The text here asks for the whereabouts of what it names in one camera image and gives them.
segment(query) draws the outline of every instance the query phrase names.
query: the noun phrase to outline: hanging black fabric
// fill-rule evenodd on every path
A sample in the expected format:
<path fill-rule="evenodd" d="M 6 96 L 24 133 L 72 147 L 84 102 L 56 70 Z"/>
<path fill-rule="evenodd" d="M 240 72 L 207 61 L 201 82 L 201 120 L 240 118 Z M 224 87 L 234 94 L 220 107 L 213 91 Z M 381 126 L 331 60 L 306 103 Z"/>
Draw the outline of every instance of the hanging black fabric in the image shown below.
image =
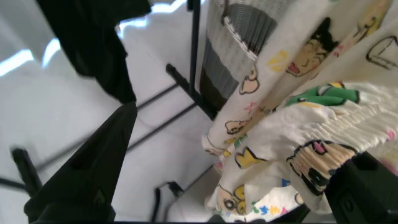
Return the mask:
<path fill-rule="evenodd" d="M 150 12 L 146 0 L 37 0 L 75 70 L 121 103 L 136 101 L 114 27 Z"/>

